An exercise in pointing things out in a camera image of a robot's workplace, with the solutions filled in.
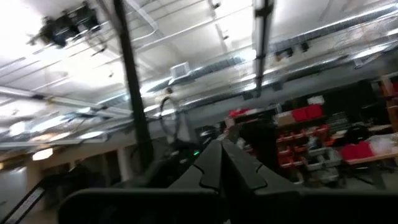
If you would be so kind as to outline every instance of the table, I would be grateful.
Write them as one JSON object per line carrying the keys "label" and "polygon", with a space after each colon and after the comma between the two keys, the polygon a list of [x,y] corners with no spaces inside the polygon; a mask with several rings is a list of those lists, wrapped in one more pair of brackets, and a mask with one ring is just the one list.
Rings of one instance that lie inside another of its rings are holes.
{"label": "table", "polygon": [[383,155],[378,155],[378,156],[372,156],[364,159],[351,159],[348,161],[345,161],[348,165],[353,166],[356,164],[367,164],[367,167],[369,168],[370,176],[372,178],[372,182],[369,183],[368,181],[365,181],[363,179],[360,179],[357,177],[357,179],[364,181],[367,184],[373,184],[375,188],[377,189],[386,189],[386,184],[384,183],[384,180],[382,178],[382,173],[380,169],[377,166],[377,161],[383,160],[383,159],[391,159],[398,157],[398,152],[393,152],[389,154],[383,154]]}
{"label": "table", "polygon": [[[385,125],[372,126],[372,127],[369,127],[368,129],[369,129],[370,132],[376,132],[376,131],[382,131],[384,129],[391,128],[391,127],[392,127],[391,124],[385,124]],[[344,135],[345,135],[345,133],[334,134],[334,135],[331,136],[331,138],[340,139],[340,138],[343,138]]]}

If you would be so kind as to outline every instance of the ceiling light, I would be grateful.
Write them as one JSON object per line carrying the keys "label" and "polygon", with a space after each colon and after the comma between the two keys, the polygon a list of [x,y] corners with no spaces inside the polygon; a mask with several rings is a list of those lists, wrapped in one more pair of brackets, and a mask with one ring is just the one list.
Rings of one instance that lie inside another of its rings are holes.
{"label": "ceiling light", "polygon": [[239,81],[240,82],[248,81],[248,80],[251,80],[251,79],[253,79],[255,77],[256,77],[256,74],[246,75],[245,77],[241,78]]}
{"label": "ceiling light", "polygon": [[251,49],[251,50],[244,50],[239,54],[241,58],[243,58],[245,61],[252,61],[256,59],[256,50]]}
{"label": "ceiling light", "polygon": [[77,113],[88,113],[91,111],[91,108],[82,108],[82,109],[78,109]]}
{"label": "ceiling light", "polygon": [[[174,111],[175,111],[174,109],[163,110],[162,116],[166,116],[166,115],[172,114],[172,113],[174,113]],[[160,112],[156,113],[154,116],[160,116]]]}
{"label": "ceiling light", "polygon": [[93,131],[93,132],[90,132],[90,133],[82,134],[81,136],[79,136],[79,138],[80,139],[90,139],[90,138],[93,138],[93,137],[97,137],[97,136],[99,136],[99,135],[101,135],[103,133],[104,133],[103,131]]}
{"label": "ceiling light", "polygon": [[148,107],[146,107],[146,108],[144,109],[144,112],[146,113],[146,112],[148,112],[148,111],[151,111],[151,110],[154,110],[154,109],[157,109],[157,108],[159,108],[159,105],[148,106]]}
{"label": "ceiling light", "polygon": [[41,150],[41,151],[33,154],[32,160],[38,161],[38,160],[46,159],[46,158],[50,157],[52,155],[52,153],[53,153],[52,148]]}
{"label": "ceiling light", "polygon": [[398,34],[398,28],[390,30],[389,32],[387,32],[387,35],[394,35],[394,34]]}
{"label": "ceiling light", "polygon": [[32,133],[33,132],[44,131],[44,130],[46,130],[48,128],[52,128],[52,127],[58,126],[58,125],[60,125],[62,123],[65,123],[66,121],[67,120],[66,120],[66,117],[64,115],[57,116],[55,118],[49,119],[47,121],[44,121],[43,123],[40,123],[40,124],[34,126],[30,131]]}
{"label": "ceiling light", "polygon": [[59,140],[59,139],[63,139],[65,137],[67,137],[68,135],[70,135],[70,132],[58,134],[58,135],[50,138],[49,141],[56,141],[56,140]]}
{"label": "ceiling light", "polygon": [[21,122],[15,123],[15,124],[11,125],[9,135],[10,136],[20,135],[23,132],[25,132],[25,129],[26,129],[25,122],[21,121]]}
{"label": "ceiling light", "polygon": [[353,59],[357,59],[357,58],[362,58],[362,57],[366,57],[369,56],[371,54],[375,54],[378,52],[383,51],[384,49],[386,49],[388,47],[388,45],[382,45],[382,46],[375,46],[375,47],[371,47],[367,50],[362,51],[361,53],[356,54]]}

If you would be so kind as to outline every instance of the hanging light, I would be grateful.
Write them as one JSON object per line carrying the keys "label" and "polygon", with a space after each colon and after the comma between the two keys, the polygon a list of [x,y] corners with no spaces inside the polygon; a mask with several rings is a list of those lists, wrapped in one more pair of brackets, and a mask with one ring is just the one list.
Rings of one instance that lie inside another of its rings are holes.
{"label": "hanging light", "polygon": [[46,158],[50,157],[52,155],[52,153],[53,153],[52,148],[41,150],[41,151],[33,154],[32,160],[38,161],[38,160],[46,159]]}

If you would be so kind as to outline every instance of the black metal frame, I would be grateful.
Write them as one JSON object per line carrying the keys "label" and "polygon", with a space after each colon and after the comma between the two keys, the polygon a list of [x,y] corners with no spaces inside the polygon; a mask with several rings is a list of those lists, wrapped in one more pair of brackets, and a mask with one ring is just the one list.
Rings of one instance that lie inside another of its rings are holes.
{"label": "black metal frame", "polygon": [[131,115],[136,127],[136,139],[140,164],[146,170],[149,164],[154,160],[154,147],[152,145],[148,130],[147,120],[144,113],[141,93],[139,91],[139,79],[135,68],[133,51],[131,48],[130,32],[126,20],[123,0],[114,0],[114,10],[120,21],[121,30],[119,33],[120,46],[123,51],[124,69],[126,71],[126,80],[130,92]]}
{"label": "black metal frame", "polygon": [[256,71],[256,97],[261,96],[262,76],[266,65],[268,51],[268,39],[274,10],[274,0],[254,1],[254,20],[256,23],[255,43],[256,60],[254,61]]}

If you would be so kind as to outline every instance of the air duct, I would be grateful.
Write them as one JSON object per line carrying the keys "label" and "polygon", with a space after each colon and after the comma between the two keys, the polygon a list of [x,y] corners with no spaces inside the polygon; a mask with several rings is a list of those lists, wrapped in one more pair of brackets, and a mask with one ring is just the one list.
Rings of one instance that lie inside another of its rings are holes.
{"label": "air duct", "polygon": [[[303,34],[296,35],[295,37],[291,37],[287,40],[279,41],[279,42],[273,42],[268,46],[268,51],[269,52],[278,52],[281,50],[285,50],[286,48],[293,47],[295,45],[300,45],[306,41],[317,39],[329,34],[332,34],[334,32],[339,32],[345,29],[348,29],[350,27],[354,27],[360,24],[364,24],[367,22],[374,21],[377,18],[380,18],[382,16],[386,16],[392,13],[398,12],[396,4],[388,4],[386,6],[373,9],[371,11],[366,11],[364,13],[361,13],[357,16],[351,16],[346,19],[342,19],[340,21],[334,22],[332,24],[328,24],[327,26],[323,26],[308,32],[305,32]],[[150,93],[150,92],[155,92],[155,91],[160,91],[163,90],[167,87],[171,87],[174,85],[180,85],[183,83],[189,83],[197,78],[204,77],[206,75],[219,72],[221,70],[231,68],[233,66],[241,65],[242,63],[251,61],[253,58],[245,58],[242,57],[241,55],[235,55],[232,58],[227,58],[224,60],[221,60],[219,62],[213,63],[211,65],[207,65],[204,67],[199,67],[193,70],[190,70],[188,75],[186,75],[183,78],[176,79],[173,82],[170,82],[172,77],[169,75],[167,78],[163,78],[162,80],[159,80],[156,85],[151,86],[150,88],[146,88],[145,91],[142,93]],[[118,96],[118,98],[112,98],[109,100],[114,100],[114,101],[120,101],[121,98],[124,98],[124,95]]]}
{"label": "air duct", "polygon": [[[269,88],[277,82],[292,81],[317,72],[347,65],[349,63],[353,63],[356,58],[365,58],[372,57],[376,54],[384,54],[388,51],[394,50],[390,46],[398,44],[398,40],[391,40],[394,38],[390,38],[391,36],[382,37],[372,42],[371,45],[366,44],[348,47],[345,53],[342,53],[342,51],[333,52],[332,54],[311,58],[310,60],[295,63],[293,65],[284,65],[278,68],[273,68],[272,70],[267,70],[264,72],[262,88]],[[185,110],[192,110],[240,96],[249,90],[253,90],[255,87],[256,86],[252,80],[245,81],[244,83],[236,83],[231,86],[228,91],[191,100],[182,106]]]}
{"label": "air duct", "polygon": [[371,22],[377,18],[382,16],[386,16],[388,14],[392,14],[398,12],[397,3],[388,4],[377,9],[373,9],[370,11],[366,11],[360,13],[356,16],[351,16],[346,19],[342,19],[340,21],[328,24],[323,27],[316,28],[314,30],[310,30],[308,32],[304,32],[302,34],[296,35],[286,40],[271,42],[268,46],[269,53],[276,53],[283,51],[289,47],[293,47],[296,45],[304,44],[310,40],[314,40],[320,37],[324,37],[326,35],[339,32],[350,27],[354,27],[360,24],[364,24],[367,22]]}

